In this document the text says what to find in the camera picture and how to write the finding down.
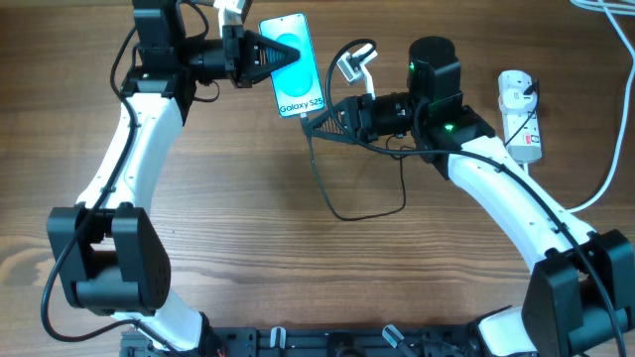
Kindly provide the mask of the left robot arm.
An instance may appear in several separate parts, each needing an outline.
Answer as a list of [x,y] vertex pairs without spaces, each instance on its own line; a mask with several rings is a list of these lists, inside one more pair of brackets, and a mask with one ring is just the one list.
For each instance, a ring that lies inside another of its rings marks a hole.
[[298,61],[297,50],[243,26],[247,1],[219,1],[219,36],[188,35],[178,1],[137,0],[122,51],[132,56],[112,90],[121,113],[105,157],[71,207],[56,207],[47,233],[69,305],[131,325],[143,351],[223,356],[207,317],[171,288],[171,262],[149,217],[158,178],[181,134],[199,85],[249,88]]

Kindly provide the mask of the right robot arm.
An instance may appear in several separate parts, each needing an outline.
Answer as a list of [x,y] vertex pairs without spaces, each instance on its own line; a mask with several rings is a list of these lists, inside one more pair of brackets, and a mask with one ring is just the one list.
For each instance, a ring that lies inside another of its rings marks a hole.
[[512,159],[494,129],[462,101],[453,43],[424,37],[409,49],[408,88],[328,103],[302,122],[309,139],[375,150],[410,134],[418,156],[474,198],[514,243],[531,274],[524,302],[467,324],[462,356],[576,356],[634,327],[634,249],[619,231],[598,233],[551,198]]

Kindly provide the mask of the teal Galaxy smartphone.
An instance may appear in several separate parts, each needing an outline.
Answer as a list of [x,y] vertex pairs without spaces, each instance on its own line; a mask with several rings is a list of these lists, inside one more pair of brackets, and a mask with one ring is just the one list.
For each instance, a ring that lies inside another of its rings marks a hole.
[[260,34],[299,51],[300,58],[272,73],[278,113],[288,119],[325,107],[307,17],[303,13],[260,22]]

